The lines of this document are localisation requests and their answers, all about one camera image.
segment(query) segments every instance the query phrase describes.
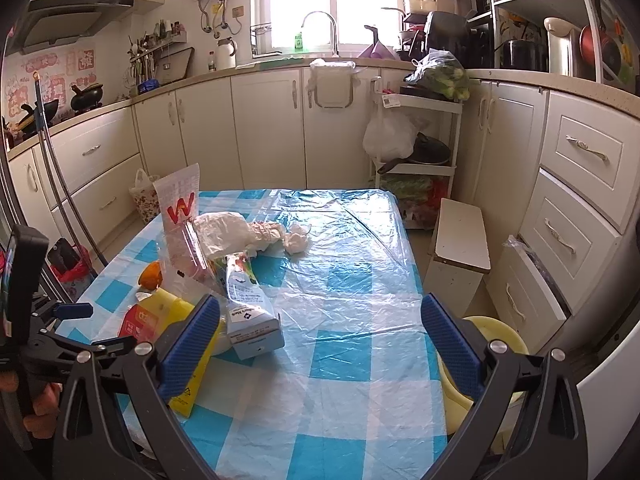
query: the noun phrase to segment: blue gripper pad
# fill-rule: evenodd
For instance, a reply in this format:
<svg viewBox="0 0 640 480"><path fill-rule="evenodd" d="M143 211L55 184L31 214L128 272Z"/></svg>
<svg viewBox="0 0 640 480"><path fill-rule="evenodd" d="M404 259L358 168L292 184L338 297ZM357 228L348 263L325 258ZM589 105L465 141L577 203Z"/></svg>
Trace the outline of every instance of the blue gripper pad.
<svg viewBox="0 0 640 480"><path fill-rule="evenodd" d="M473 400L480 399L484 392L482 361L452 320L451 314L433 294L428 294L422 298L420 317L460 393Z"/></svg>
<svg viewBox="0 0 640 480"><path fill-rule="evenodd" d="M184 392L220 322L220 305L205 296L186 319L186 326L159 364L158 395L164 402Z"/></svg>

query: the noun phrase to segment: human hand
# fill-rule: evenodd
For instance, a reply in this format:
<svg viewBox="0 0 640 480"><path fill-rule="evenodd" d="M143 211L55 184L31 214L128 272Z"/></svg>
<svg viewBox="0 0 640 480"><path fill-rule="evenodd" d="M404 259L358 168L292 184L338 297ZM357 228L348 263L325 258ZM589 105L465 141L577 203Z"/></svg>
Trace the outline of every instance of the human hand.
<svg viewBox="0 0 640 480"><path fill-rule="evenodd" d="M18 389L18 376L14 372L0 373L0 392L12 393ZM23 424L34 438L51 438L56 431L60 384L47 384L44 391L33 401L34 415L24 417Z"/></svg>

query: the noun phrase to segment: range hood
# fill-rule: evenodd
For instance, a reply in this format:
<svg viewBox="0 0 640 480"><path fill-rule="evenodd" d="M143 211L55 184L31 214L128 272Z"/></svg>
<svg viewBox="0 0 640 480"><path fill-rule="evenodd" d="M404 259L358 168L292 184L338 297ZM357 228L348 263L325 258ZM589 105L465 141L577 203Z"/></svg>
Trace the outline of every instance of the range hood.
<svg viewBox="0 0 640 480"><path fill-rule="evenodd" d="M6 54L30 54L93 36L133 9L134 0L32 0L15 25Z"/></svg>

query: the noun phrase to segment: blue cloth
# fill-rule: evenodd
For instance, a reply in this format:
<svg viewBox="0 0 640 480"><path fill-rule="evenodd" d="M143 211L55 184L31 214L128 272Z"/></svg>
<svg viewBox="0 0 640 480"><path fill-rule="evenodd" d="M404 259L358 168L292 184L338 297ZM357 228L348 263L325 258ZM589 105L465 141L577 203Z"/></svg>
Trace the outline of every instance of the blue cloth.
<svg viewBox="0 0 640 480"><path fill-rule="evenodd" d="M210 359L191 418L182 422L207 462L224 478L420 478L446 446L444 404L393 196L203 192L200 209L311 229L305 254L289 257L275 244L254 259L286 344L246 361L233 349ZM94 316L65 321L58 333L115 336L161 237L156 218L82 296ZM125 418L134 420L131 405Z"/></svg>

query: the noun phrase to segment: blue and white tablecloth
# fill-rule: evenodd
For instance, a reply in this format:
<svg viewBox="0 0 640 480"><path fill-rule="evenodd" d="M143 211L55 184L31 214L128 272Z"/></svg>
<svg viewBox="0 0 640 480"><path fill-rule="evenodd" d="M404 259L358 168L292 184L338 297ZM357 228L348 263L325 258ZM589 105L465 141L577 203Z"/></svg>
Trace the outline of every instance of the blue and white tablecloth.
<svg viewBox="0 0 640 480"><path fill-rule="evenodd" d="M311 245L289 258L278 244L253 260L286 344L242 362L233 349L210 359L182 425L203 457L233 479L420 478L447 443L444 405L394 197L201 192L200 212L213 211L299 222L311 228ZM156 218L80 299L94 305L94 316L65 321L58 333L84 342L115 336L161 237ZM129 405L126 418L131 412Z"/></svg>

